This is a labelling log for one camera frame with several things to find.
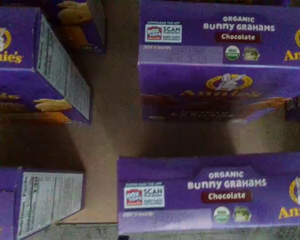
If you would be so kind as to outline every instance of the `box side panel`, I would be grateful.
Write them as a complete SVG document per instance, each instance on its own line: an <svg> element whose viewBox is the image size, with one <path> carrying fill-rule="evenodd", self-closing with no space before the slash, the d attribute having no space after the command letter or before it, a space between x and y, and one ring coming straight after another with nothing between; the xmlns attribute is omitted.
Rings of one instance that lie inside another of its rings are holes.
<svg viewBox="0 0 300 240"><path fill-rule="evenodd" d="M300 93L300 69L154 63L138 68L143 118L147 120L248 119L257 112L282 108ZM228 75L242 76L239 87L219 90Z"/></svg>
<svg viewBox="0 0 300 240"><path fill-rule="evenodd" d="M0 240L14 239L14 202L13 191L0 191Z"/></svg>
<svg viewBox="0 0 300 240"><path fill-rule="evenodd" d="M60 108L65 108L64 114L73 122L88 122L91 104L90 86L81 76L43 16L40 20L40 29L36 70L63 96L63 100L55 104L60 104Z"/></svg>
<svg viewBox="0 0 300 240"><path fill-rule="evenodd" d="M13 192L18 176L18 168L0 167L0 191Z"/></svg>
<svg viewBox="0 0 300 240"><path fill-rule="evenodd" d="M38 10L0 7L0 68L33 68L33 38Z"/></svg>
<svg viewBox="0 0 300 240"><path fill-rule="evenodd" d="M24 172L18 237L27 237L82 208L83 174Z"/></svg>
<svg viewBox="0 0 300 240"><path fill-rule="evenodd" d="M300 153L121 160L120 234L300 225Z"/></svg>

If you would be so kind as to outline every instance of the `gray floor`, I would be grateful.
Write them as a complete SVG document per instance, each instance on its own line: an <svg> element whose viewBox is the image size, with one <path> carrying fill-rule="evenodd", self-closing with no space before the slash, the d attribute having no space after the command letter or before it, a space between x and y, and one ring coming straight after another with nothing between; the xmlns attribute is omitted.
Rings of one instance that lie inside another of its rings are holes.
<svg viewBox="0 0 300 240"><path fill-rule="evenodd" d="M28 240L117 240L116 224L62 224ZM300 240L300 227L250 228L206 233L141 234L129 240Z"/></svg>

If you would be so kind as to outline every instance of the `cracker box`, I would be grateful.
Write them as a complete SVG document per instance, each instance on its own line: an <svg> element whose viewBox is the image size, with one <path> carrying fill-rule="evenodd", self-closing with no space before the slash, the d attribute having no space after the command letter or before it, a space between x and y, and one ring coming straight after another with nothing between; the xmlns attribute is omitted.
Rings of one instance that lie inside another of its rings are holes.
<svg viewBox="0 0 300 240"><path fill-rule="evenodd" d="M0 167L0 240L19 240L83 207L82 173Z"/></svg>
<svg viewBox="0 0 300 240"><path fill-rule="evenodd" d="M300 8L140 3L145 120L246 121L300 94Z"/></svg>
<svg viewBox="0 0 300 240"><path fill-rule="evenodd" d="M287 120L300 121L300 95L285 104L285 116Z"/></svg>
<svg viewBox="0 0 300 240"><path fill-rule="evenodd" d="M87 123L90 98L39 8L0 7L0 121Z"/></svg>
<svg viewBox="0 0 300 240"><path fill-rule="evenodd" d="M121 157L117 176L121 235L300 226L300 152Z"/></svg>
<svg viewBox="0 0 300 240"><path fill-rule="evenodd" d="M106 18L101 0L0 0L0 6L41 7L67 49L106 51Z"/></svg>

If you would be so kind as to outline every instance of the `white label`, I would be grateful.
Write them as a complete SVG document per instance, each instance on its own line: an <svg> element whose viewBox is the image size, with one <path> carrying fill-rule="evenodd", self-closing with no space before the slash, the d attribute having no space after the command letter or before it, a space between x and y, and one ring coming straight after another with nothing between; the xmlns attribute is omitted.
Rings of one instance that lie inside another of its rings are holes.
<svg viewBox="0 0 300 240"><path fill-rule="evenodd" d="M79 211L82 187L81 173L24 172L17 239Z"/></svg>
<svg viewBox="0 0 300 240"><path fill-rule="evenodd" d="M146 24L146 43L181 43L182 25L174 24Z"/></svg>
<svg viewBox="0 0 300 240"><path fill-rule="evenodd" d="M124 188L125 209L165 207L165 186L136 186Z"/></svg>
<svg viewBox="0 0 300 240"><path fill-rule="evenodd" d="M42 16L37 71L86 119L90 113L90 87Z"/></svg>

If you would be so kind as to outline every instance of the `usda organic seal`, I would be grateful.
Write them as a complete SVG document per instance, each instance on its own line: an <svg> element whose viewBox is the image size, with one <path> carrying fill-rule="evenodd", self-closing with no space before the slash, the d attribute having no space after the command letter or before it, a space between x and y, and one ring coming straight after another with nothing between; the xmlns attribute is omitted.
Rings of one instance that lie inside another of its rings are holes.
<svg viewBox="0 0 300 240"><path fill-rule="evenodd" d="M237 60L240 56L240 50L237 46L228 46L225 50L225 57L231 61Z"/></svg>
<svg viewBox="0 0 300 240"><path fill-rule="evenodd" d="M220 206L216 210L214 210L213 217L217 223L226 223L230 218L230 211L225 206Z"/></svg>

